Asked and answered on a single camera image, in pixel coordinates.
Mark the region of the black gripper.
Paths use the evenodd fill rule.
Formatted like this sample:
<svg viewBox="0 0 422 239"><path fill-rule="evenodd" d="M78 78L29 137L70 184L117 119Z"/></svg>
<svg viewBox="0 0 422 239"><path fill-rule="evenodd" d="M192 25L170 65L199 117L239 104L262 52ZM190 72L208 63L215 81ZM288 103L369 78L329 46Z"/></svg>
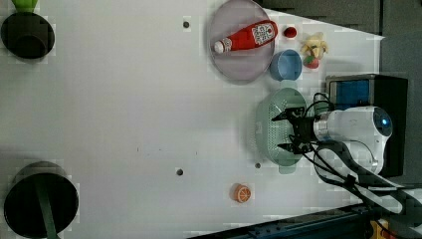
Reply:
<svg viewBox="0 0 422 239"><path fill-rule="evenodd" d="M293 127L289 136L290 143L280 143L279 148L290 153L311 152L312 143L316 140L314 133L314 119L307 117L305 108L289 108L272 118L272 121L288 120Z"/></svg>

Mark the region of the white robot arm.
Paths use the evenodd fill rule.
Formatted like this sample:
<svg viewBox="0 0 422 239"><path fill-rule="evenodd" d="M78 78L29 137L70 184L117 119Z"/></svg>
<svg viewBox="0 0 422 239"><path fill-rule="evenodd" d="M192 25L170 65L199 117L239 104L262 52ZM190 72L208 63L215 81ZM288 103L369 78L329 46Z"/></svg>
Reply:
<svg viewBox="0 0 422 239"><path fill-rule="evenodd" d="M280 148L312 153L318 177L341 187L371 207L393 215L421 214L421 189L396 184L380 175L385 147L393 133L389 114L379 107L335 110L314 117L304 108L290 108L273 117L293 127Z"/></svg>

